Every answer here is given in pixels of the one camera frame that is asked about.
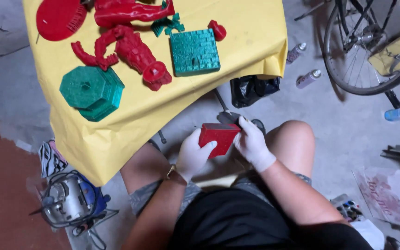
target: white latex glove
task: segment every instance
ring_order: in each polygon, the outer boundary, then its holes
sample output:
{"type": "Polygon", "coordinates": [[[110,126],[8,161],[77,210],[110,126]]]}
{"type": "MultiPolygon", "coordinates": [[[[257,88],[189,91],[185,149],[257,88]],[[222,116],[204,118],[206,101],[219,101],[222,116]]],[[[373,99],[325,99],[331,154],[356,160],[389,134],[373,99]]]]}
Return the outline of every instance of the white latex glove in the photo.
{"type": "Polygon", "coordinates": [[[181,144],[176,171],[189,183],[200,169],[204,167],[212,150],[217,146],[217,141],[208,142],[203,148],[199,146],[201,129],[197,128],[181,144]]]}
{"type": "Polygon", "coordinates": [[[234,145],[245,159],[251,163],[254,169],[261,173],[271,166],[276,157],[268,150],[262,131],[252,122],[239,117],[242,131],[234,138],[234,145]]]}

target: bicycle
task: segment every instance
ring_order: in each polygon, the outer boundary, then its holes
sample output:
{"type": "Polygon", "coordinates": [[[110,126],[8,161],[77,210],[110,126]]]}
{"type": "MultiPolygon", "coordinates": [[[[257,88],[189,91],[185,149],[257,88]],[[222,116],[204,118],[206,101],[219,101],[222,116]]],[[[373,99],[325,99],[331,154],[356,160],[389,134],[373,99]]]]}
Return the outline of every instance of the bicycle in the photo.
{"type": "MultiPolygon", "coordinates": [[[[325,0],[295,20],[331,1],[325,0]]],[[[330,77],[343,90],[364,96],[384,93],[399,85],[400,37],[392,38],[388,27],[393,23],[391,18],[399,18],[393,15],[398,1],[391,0],[386,16],[374,11],[374,0],[334,1],[322,51],[330,77]],[[357,76],[352,77],[353,71],[358,72],[357,76]]]]}

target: gray cloth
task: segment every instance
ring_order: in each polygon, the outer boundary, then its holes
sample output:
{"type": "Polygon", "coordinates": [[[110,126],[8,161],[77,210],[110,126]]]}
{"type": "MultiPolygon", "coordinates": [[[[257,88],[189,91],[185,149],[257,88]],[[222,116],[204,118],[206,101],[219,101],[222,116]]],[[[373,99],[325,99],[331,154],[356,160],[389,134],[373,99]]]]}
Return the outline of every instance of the gray cloth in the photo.
{"type": "MultiPolygon", "coordinates": [[[[300,173],[295,173],[304,182],[311,185],[311,179],[300,173]]],[[[138,217],[143,211],[144,207],[147,205],[151,197],[154,195],[157,188],[160,186],[163,180],[155,181],[144,187],[137,189],[130,196],[130,203],[132,206],[132,212],[138,217]]],[[[237,188],[252,193],[253,195],[259,197],[264,202],[271,204],[269,199],[273,198],[269,192],[268,187],[264,184],[263,180],[260,178],[259,174],[255,170],[249,170],[240,174],[236,181],[231,185],[232,188],[237,188]]],[[[183,214],[187,206],[194,200],[194,198],[200,194],[202,189],[198,187],[195,183],[189,182],[184,191],[184,197],[181,202],[180,211],[178,213],[178,218],[183,214]]]]}

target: concrete floor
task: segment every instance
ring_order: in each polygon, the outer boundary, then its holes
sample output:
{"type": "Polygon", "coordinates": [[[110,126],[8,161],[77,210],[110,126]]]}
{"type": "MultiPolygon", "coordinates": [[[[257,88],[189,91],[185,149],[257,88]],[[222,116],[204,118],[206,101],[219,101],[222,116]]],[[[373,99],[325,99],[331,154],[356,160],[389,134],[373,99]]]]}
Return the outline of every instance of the concrete floor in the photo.
{"type": "MultiPolygon", "coordinates": [[[[309,47],[303,58],[286,68],[279,92],[248,108],[235,109],[231,105],[229,83],[220,86],[219,91],[232,111],[250,119],[260,119],[267,130],[292,119],[308,122],[316,136],[313,187],[327,198],[348,194],[360,203],[366,216],[371,219],[352,170],[370,166],[400,169],[400,162],[379,156],[388,145],[400,145],[400,122],[390,123],[383,118],[383,112],[392,108],[384,94],[355,96],[331,84],[319,44],[328,19],[328,9],[321,9],[299,22],[293,21],[294,17],[316,2],[303,4],[302,0],[284,1],[289,47],[300,42],[307,42],[309,47]],[[312,69],[322,70],[323,77],[302,90],[297,89],[294,85],[297,77],[312,69]]],[[[400,86],[395,88],[395,92],[400,99],[400,86]]],[[[180,144],[192,128],[202,123],[216,122],[219,111],[221,106],[218,100],[213,93],[208,93],[162,128],[167,144],[162,145],[158,135],[153,139],[169,161],[175,163],[180,144]]],[[[1,57],[1,135],[23,140],[33,145],[34,150],[42,141],[53,136],[48,125],[48,113],[49,105],[38,85],[30,48],[1,57]]],[[[229,162],[232,162],[229,156],[209,161],[197,180],[216,178],[240,170],[229,162]]],[[[119,173],[103,187],[103,192],[112,197],[109,207],[120,209],[120,213],[100,225],[97,231],[108,244],[108,249],[119,249],[135,222],[119,173]]],[[[400,240],[400,231],[391,229],[386,222],[372,221],[385,235],[400,240]]],[[[75,250],[92,248],[85,236],[71,238],[70,241],[75,250]]]]}

